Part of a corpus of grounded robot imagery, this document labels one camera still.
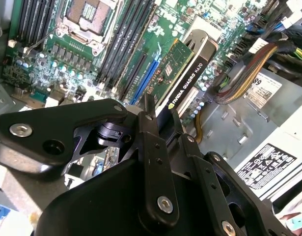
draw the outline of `cpu socket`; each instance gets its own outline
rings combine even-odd
[[[116,16],[118,0],[68,0],[57,17],[58,37],[69,35],[76,41],[92,48],[98,56],[109,42]]]

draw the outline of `blue cable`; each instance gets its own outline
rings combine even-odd
[[[276,29],[278,29],[279,27],[281,27],[282,25],[283,25],[282,23],[278,23],[278,24],[274,27],[274,29],[276,30]],[[257,32],[258,32],[258,33],[264,33],[264,29],[259,29]]]

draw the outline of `warning label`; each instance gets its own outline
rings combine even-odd
[[[237,174],[250,188],[261,189],[296,159],[272,144],[266,144]]]
[[[282,84],[270,77],[259,73],[254,79],[246,95],[258,108],[262,108],[273,95],[282,87]]]

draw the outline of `silver screw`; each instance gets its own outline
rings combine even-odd
[[[10,133],[17,137],[28,137],[33,133],[32,128],[28,124],[14,124],[10,127]]]
[[[173,210],[173,206],[172,206],[172,203],[170,201],[170,199],[168,199],[167,197],[165,196],[160,196],[158,199],[157,199],[157,205],[159,206],[159,208],[167,213],[167,214],[171,214],[172,213],[172,210]]]
[[[213,155],[214,159],[217,160],[217,161],[220,161],[220,157],[217,156],[217,155]]]
[[[149,116],[149,115],[145,115],[145,117],[146,117],[147,119],[149,119],[149,120],[153,120],[153,118],[152,118],[151,116]]]
[[[121,111],[122,111],[122,108],[121,108],[121,107],[119,107],[118,105],[114,106],[114,108],[115,108],[117,111],[119,111],[119,112],[121,112]]]
[[[236,236],[235,229],[230,223],[228,223],[227,221],[223,221],[221,225],[228,236]]]
[[[193,139],[193,137],[188,136],[187,138],[188,138],[188,140],[189,140],[190,142],[194,143],[194,139]]]

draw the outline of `blue pcie slot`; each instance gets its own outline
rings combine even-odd
[[[139,87],[133,96],[133,99],[130,101],[130,105],[134,105],[139,97],[142,95],[143,91],[145,90],[147,84],[149,83],[150,79],[152,78],[155,70],[159,66],[159,62],[156,60],[153,60],[152,64],[150,65],[149,69],[147,70],[145,76],[143,77],[142,81],[139,84]]]

